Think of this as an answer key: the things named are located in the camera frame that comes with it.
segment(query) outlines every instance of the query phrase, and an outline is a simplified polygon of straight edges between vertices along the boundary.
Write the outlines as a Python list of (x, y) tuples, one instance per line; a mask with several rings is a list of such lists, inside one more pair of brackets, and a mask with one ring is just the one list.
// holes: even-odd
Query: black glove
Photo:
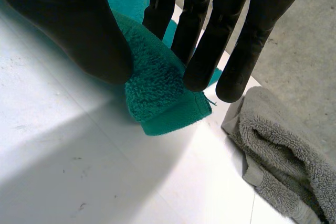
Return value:
[(6, 0), (86, 73), (124, 84), (133, 72), (131, 50), (107, 0)]
[[(193, 55), (210, 0), (184, 0), (172, 50), (187, 66), (184, 84), (192, 91), (207, 86), (235, 28), (246, 0), (214, 0), (209, 24)], [(295, 0), (251, 0), (236, 47), (220, 77), (216, 93), (225, 102), (243, 94), (258, 57), (277, 20)], [(150, 0), (143, 25), (162, 39), (175, 0)]]

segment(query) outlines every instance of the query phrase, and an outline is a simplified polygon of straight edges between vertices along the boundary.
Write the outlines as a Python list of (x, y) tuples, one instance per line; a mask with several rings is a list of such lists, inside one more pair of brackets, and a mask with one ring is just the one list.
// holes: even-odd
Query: folded gray towel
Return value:
[(244, 180), (275, 209), (299, 224), (336, 224), (336, 165), (270, 91), (249, 89), (222, 128), (246, 154)]

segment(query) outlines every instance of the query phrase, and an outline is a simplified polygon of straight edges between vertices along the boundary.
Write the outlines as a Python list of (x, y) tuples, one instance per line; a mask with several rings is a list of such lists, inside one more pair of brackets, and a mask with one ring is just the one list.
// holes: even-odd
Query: folded towel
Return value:
[[(204, 93), (184, 88), (185, 67), (168, 48), (176, 23), (170, 22), (162, 42), (140, 24), (149, 0), (108, 1), (134, 55), (134, 75), (125, 85), (125, 94), (129, 111), (145, 134), (165, 134), (210, 115)], [(220, 75), (217, 69), (210, 84)]]
[(179, 58), (147, 28), (113, 13), (134, 55), (134, 73), (125, 84), (127, 105), (145, 133), (165, 134), (210, 115), (204, 93), (184, 87)]
[(281, 214), (299, 224), (336, 223), (335, 163), (270, 91), (249, 89), (222, 128), (246, 154), (244, 180)]

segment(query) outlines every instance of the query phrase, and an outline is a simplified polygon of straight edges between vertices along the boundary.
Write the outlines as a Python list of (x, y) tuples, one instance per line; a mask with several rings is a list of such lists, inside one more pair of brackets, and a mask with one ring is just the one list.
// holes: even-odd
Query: gray surface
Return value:
[[(183, 7), (183, 0), (176, 3)], [(248, 3), (226, 48), (229, 54)], [(321, 136), (324, 151), (336, 159), (336, 0), (296, 0), (277, 22), (252, 75)]]

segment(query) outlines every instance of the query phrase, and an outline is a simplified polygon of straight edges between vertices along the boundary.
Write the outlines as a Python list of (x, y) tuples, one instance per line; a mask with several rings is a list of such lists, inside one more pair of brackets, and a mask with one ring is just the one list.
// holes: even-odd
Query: white surface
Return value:
[(245, 224), (268, 222), (265, 211), (289, 223), (242, 180), (215, 85), (206, 90), (218, 105), (211, 116), (148, 137), (122, 88), (85, 75), (0, 5), (1, 224)]

